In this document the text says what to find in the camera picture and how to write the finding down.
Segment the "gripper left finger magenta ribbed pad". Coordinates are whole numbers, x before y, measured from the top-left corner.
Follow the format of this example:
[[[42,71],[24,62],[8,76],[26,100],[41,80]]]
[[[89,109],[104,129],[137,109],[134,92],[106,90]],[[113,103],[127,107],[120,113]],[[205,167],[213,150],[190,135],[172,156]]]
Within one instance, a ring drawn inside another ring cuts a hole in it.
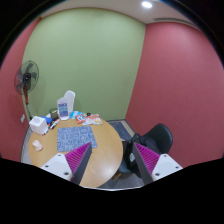
[[[42,169],[79,185],[91,154],[92,145],[87,143],[67,154],[57,153],[42,166]]]

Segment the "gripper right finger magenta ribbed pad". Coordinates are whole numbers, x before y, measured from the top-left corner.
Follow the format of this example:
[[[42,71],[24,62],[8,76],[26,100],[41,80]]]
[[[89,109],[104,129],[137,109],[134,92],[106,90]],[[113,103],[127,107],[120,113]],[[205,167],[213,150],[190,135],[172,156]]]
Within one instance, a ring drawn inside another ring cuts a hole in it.
[[[135,143],[133,154],[145,185],[182,169],[168,154],[161,154]]]

